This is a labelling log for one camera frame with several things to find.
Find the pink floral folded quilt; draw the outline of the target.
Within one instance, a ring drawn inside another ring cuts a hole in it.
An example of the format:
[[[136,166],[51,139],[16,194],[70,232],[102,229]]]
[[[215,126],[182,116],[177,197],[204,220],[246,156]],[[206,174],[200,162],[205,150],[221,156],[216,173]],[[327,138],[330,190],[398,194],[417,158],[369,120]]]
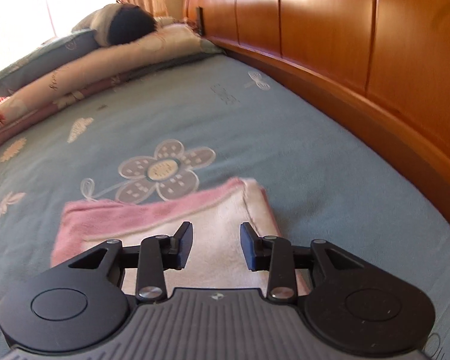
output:
[[[0,146],[11,137],[88,96],[87,89],[158,63],[220,49],[187,24],[170,24],[137,41],[97,49],[26,85],[0,103]]]

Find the person lying on bed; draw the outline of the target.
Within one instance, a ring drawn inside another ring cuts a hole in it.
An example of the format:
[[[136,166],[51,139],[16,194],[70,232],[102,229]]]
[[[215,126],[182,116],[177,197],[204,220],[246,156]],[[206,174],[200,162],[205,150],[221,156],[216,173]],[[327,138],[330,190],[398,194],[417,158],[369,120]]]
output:
[[[95,10],[78,22],[71,32],[90,29],[100,47],[128,44],[164,27],[184,24],[200,33],[198,25],[189,19],[177,20],[171,16],[153,16],[140,6],[116,2]]]

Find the blue floral bed sheet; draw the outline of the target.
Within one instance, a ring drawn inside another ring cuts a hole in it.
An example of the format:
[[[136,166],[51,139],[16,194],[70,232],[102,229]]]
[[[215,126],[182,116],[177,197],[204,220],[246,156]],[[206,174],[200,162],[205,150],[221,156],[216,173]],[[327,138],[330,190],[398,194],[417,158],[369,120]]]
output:
[[[427,354],[450,359],[450,225],[362,141],[270,77],[223,55],[68,102],[0,147],[0,300],[49,267],[65,203],[93,180],[113,199],[119,166],[165,141],[204,154],[199,190],[233,177],[266,189],[296,245],[326,239],[427,293]]]

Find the blue pillow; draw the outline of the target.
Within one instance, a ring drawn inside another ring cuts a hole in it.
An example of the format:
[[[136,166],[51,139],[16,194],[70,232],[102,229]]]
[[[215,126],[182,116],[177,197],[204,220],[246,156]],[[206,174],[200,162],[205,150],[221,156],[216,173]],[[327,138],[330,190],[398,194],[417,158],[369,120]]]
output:
[[[40,77],[99,48],[87,28],[47,43],[0,71],[0,97],[11,96]]]

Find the orange wooden headboard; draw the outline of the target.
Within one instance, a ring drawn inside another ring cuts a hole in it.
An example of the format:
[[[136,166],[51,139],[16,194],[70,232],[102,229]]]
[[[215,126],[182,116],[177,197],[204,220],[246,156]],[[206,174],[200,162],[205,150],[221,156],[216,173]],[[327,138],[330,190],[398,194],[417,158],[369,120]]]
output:
[[[368,144],[450,224],[450,0],[185,0],[184,13]]]

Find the pink and white knit sweater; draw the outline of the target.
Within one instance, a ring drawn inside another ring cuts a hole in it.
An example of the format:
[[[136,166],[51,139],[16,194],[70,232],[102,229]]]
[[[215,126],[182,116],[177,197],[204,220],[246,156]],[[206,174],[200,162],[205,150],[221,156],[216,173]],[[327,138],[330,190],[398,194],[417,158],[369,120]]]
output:
[[[246,265],[240,226],[250,223],[259,236],[277,236],[280,232],[265,189],[253,179],[230,179],[215,189],[169,202],[66,203],[51,264],[57,266],[108,239],[133,246],[149,236],[171,236],[184,221],[193,225],[193,246],[183,270],[166,271],[169,293],[176,287],[266,289],[267,272],[253,272]]]

